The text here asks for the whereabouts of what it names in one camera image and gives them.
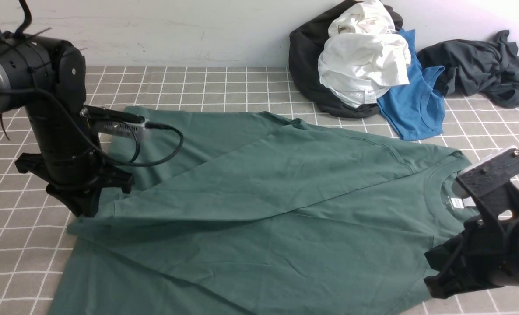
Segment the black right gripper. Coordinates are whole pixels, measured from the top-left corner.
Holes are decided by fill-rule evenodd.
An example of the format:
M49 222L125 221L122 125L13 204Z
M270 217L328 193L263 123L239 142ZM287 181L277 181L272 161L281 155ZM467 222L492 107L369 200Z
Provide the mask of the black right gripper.
M438 274L424 279L432 298L509 286L512 272L506 264L507 221L495 223L474 217L464 231L425 253L426 261Z

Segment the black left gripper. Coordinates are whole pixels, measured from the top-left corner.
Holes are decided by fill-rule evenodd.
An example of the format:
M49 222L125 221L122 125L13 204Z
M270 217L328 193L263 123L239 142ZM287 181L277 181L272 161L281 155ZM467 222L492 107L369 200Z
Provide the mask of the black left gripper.
M75 217L94 217L103 188L130 193L134 176L86 151L80 155L59 152L22 153L15 161L19 173L32 173L47 182L46 192L62 202Z

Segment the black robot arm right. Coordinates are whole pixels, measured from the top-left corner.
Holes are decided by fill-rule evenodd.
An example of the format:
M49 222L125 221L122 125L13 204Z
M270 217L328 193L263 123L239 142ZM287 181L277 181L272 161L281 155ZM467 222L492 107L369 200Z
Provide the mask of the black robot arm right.
M519 287L519 217L493 227L474 217L464 231L425 253L434 276L424 279L433 298Z

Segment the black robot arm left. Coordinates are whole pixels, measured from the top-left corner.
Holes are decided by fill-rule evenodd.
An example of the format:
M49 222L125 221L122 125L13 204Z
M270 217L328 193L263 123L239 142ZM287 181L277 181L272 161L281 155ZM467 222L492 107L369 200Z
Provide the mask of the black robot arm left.
M47 183L76 217L93 217L104 188L130 193L134 177L107 159L98 133L126 113L86 106L85 58L65 40L6 32L0 39L0 115L24 108L40 149L15 161Z

